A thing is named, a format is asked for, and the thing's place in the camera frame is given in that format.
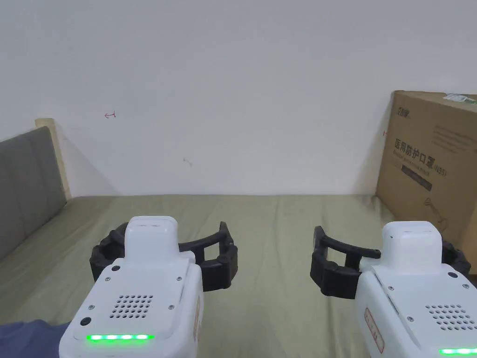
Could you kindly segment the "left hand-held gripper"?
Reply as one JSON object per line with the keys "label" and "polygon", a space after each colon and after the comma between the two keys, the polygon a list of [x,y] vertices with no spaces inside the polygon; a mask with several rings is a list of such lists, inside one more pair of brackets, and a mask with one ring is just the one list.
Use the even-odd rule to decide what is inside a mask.
{"label": "left hand-held gripper", "polygon": [[[206,260],[215,244],[219,255]],[[89,263],[96,282],[60,340],[61,358],[195,358],[203,291],[231,286],[238,248],[224,221],[178,244],[174,218],[137,216],[94,246]]]}

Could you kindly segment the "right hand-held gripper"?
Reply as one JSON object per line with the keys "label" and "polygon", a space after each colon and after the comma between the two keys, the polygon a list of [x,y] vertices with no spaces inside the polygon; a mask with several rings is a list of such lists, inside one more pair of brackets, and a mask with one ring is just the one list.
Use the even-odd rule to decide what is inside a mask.
{"label": "right hand-held gripper", "polygon": [[[343,266],[327,258],[329,249],[345,254]],[[355,299],[371,358],[476,357],[477,290],[464,276],[470,269],[427,221],[387,223],[382,252],[314,228],[310,277],[325,296]]]}

